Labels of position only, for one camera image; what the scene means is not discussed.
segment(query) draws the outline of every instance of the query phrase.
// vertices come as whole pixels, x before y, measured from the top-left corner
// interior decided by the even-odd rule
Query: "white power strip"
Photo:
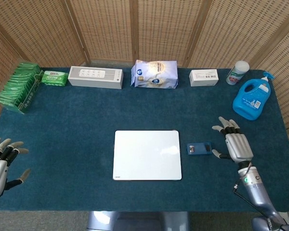
[[[68,81],[73,86],[122,89],[122,69],[71,66]]]

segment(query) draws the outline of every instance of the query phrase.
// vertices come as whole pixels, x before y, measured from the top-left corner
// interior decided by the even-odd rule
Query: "blue carpet tabletop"
[[[45,68],[65,71],[69,68]],[[263,71],[249,71],[235,86],[229,69],[219,69],[216,86],[190,87],[191,69],[179,68],[176,89],[130,86],[123,69],[123,89],[41,84],[27,114],[3,109],[0,137],[24,141],[29,154],[12,163],[8,180],[26,168],[27,181],[0,198],[8,210],[108,211],[253,211],[232,193],[237,165],[214,155],[189,156],[191,142],[211,141],[227,153],[224,138],[211,129],[219,116],[234,119],[250,142],[253,164],[278,211],[289,211],[289,141],[273,89],[263,113],[248,121],[232,109],[240,86]],[[182,180],[114,181],[116,130],[178,130]],[[241,185],[238,191],[244,195]]]

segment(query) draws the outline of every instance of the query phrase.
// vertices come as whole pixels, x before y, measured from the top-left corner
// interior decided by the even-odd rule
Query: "white tablet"
[[[114,180],[181,180],[178,131],[116,131]]]

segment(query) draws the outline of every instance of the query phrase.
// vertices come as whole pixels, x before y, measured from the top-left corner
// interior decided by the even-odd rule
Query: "green packet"
[[[68,78],[68,73],[59,71],[45,71],[42,83],[46,85],[65,86]]]

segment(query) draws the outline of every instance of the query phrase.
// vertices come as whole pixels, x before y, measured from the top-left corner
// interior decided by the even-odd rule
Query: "white tissue package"
[[[144,62],[136,60],[131,69],[131,85],[142,88],[176,88],[177,61]]]

